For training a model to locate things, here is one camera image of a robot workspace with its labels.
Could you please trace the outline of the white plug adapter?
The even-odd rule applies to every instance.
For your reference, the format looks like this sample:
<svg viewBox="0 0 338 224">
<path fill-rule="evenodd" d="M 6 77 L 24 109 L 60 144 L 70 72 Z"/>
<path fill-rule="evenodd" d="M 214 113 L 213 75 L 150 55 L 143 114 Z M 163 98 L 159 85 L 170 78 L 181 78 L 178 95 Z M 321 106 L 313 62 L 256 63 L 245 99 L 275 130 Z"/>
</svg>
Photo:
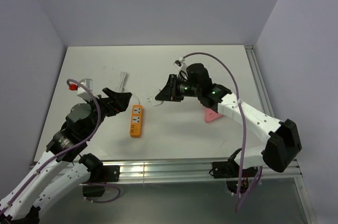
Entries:
<svg viewBox="0 0 338 224">
<path fill-rule="evenodd" d="M 149 103 L 152 107 L 159 106 L 163 104 L 163 101 L 156 100 L 154 96 L 149 95 L 148 98 L 146 99 L 147 103 Z"/>
</svg>

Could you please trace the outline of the orange power strip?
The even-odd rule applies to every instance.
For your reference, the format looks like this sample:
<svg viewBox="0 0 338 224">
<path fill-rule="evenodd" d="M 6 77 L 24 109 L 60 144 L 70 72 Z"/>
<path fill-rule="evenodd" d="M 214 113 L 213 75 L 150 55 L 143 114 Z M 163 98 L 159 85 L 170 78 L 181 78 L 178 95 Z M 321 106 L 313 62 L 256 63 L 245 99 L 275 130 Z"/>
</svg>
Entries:
<svg viewBox="0 0 338 224">
<path fill-rule="evenodd" d="M 132 138 L 140 138 L 142 135 L 143 111 L 144 109 L 142 105 L 133 105 L 132 107 L 129 130 L 129 135 Z"/>
</svg>

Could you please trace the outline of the pink triangular power strip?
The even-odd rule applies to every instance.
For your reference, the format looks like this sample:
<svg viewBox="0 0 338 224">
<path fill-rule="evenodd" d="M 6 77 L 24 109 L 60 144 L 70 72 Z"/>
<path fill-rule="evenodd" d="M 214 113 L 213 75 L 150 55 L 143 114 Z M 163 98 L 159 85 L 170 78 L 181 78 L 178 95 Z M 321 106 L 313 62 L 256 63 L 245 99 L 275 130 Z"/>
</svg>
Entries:
<svg viewBox="0 0 338 224">
<path fill-rule="evenodd" d="M 215 111 L 213 111 L 210 108 L 205 108 L 204 109 L 204 122 L 205 123 L 211 123 L 219 118 L 221 118 L 223 115 L 219 114 Z"/>
</svg>

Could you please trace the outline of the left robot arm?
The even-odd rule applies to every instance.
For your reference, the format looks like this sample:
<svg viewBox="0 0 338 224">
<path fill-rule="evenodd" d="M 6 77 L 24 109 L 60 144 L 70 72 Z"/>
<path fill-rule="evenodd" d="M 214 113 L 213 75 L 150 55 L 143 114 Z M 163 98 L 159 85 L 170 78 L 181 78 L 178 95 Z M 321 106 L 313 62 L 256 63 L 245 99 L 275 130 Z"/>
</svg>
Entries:
<svg viewBox="0 0 338 224">
<path fill-rule="evenodd" d="M 103 92 L 105 98 L 87 91 L 85 102 L 71 108 L 35 167 L 1 200 L 1 223 L 39 223 L 42 212 L 73 188 L 104 177 L 102 161 L 93 154 L 84 154 L 65 175 L 55 178 L 87 147 L 106 117 L 128 108 L 132 93 L 114 92 L 109 88 Z"/>
</svg>

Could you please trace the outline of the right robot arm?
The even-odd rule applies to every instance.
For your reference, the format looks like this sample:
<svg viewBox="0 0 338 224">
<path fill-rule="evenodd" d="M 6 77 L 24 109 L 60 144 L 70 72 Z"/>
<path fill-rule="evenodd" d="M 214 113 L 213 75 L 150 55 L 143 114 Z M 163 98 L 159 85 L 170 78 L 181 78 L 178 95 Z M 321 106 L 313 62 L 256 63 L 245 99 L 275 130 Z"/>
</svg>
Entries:
<svg viewBox="0 0 338 224">
<path fill-rule="evenodd" d="M 282 173 L 302 149 L 292 120 L 273 118 L 240 100 L 230 89 L 212 82 L 201 63 L 188 66 L 185 73 L 169 75 L 155 99 L 180 102 L 185 97 L 196 97 L 202 106 L 238 122 L 245 132 L 252 132 L 262 141 L 262 146 L 248 150 L 241 147 L 229 157 L 228 169 L 234 176 L 263 165 Z"/>
</svg>

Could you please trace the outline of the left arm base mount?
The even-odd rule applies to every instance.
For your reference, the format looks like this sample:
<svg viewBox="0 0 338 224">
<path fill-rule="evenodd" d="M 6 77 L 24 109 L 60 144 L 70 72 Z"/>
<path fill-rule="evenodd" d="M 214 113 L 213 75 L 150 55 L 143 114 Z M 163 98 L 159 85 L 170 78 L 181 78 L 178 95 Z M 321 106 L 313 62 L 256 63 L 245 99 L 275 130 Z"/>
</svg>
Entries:
<svg viewBox="0 0 338 224">
<path fill-rule="evenodd" d="M 120 175 L 119 165 L 103 165 L 96 168 L 90 174 L 89 180 L 82 186 L 82 194 L 89 199 L 96 199 L 103 196 L 108 190 L 106 184 L 118 182 Z"/>
</svg>

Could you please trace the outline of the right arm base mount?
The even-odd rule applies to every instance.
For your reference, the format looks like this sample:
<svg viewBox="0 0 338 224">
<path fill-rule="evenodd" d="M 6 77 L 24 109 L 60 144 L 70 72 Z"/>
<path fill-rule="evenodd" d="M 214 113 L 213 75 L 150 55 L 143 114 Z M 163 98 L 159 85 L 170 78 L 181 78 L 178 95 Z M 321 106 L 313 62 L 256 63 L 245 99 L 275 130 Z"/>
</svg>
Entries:
<svg viewBox="0 0 338 224">
<path fill-rule="evenodd" d="M 258 169 L 251 167 L 248 169 L 243 169 L 242 179 L 240 184 L 240 193 L 245 193 L 249 188 L 249 178 L 253 178 L 258 173 Z M 238 187 L 238 174 L 239 174 L 239 165 L 236 162 L 212 162 L 212 169 L 209 171 L 209 174 L 214 179 L 231 179 L 234 178 L 234 181 L 227 181 L 226 185 L 228 190 L 231 193 L 237 193 Z"/>
</svg>

